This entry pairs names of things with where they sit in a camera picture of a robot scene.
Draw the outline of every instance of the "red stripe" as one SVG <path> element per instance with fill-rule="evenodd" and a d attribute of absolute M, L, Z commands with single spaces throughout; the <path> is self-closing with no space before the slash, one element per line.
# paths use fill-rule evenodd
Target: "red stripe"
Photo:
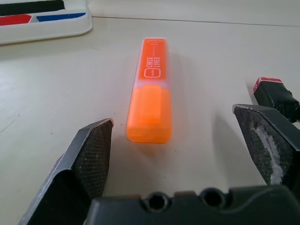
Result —
<path fill-rule="evenodd" d="M 31 15 L 0 16 L 0 26 L 29 23 Z"/>

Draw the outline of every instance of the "highlighter body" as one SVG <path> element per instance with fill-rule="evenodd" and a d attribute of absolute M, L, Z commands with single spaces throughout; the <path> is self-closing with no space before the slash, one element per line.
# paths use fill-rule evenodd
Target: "highlighter body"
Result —
<path fill-rule="evenodd" d="M 127 136 L 133 142 L 166 143 L 172 135 L 168 43 L 145 38 L 132 91 Z"/>

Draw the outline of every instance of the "white tray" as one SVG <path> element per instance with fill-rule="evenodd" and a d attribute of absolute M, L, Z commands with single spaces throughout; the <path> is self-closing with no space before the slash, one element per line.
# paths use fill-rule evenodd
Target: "white tray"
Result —
<path fill-rule="evenodd" d="M 34 0 L 0 0 L 1 4 Z M 92 28 L 91 14 L 85 0 L 64 0 L 65 9 L 29 14 L 29 23 L 0 26 L 0 45 L 22 41 L 80 35 Z M 78 18 L 39 22 L 37 16 L 85 13 Z"/>

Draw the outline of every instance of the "blue stripe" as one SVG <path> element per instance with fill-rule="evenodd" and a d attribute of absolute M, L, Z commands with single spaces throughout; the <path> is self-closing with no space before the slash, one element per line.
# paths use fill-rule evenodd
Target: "blue stripe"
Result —
<path fill-rule="evenodd" d="M 66 20 L 66 19 L 78 18 L 85 14 L 86 13 L 74 13 L 74 14 L 62 14 L 62 15 L 40 15 L 37 16 L 37 20 L 39 22 L 52 21 L 52 20 Z"/>

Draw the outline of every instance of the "black object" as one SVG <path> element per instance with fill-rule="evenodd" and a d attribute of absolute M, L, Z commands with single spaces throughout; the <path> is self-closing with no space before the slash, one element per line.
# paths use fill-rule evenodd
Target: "black object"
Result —
<path fill-rule="evenodd" d="M 300 200 L 300 131 L 274 108 L 234 105 L 232 111 L 265 182 L 288 186 Z"/>
<path fill-rule="evenodd" d="M 106 119 L 78 131 L 19 225 L 83 225 L 91 200 L 104 189 L 112 127 Z"/>
<path fill-rule="evenodd" d="M 300 205 L 284 186 L 206 189 L 93 200 L 85 225 L 299 225 Z M 153 200 L 149 210 L 146 201 Z"/>
<path fill-rule="evenodd" d="M 0 4 L 0 16 L 52 12 L 65 9 L 63 0 Z"/>
<path fill-rule="evenodd" d="M 275 108 L 290 122 L 300 120 L 300 105 L 281 82 L 261 81 L 254 96 L 259 105 Z"/>

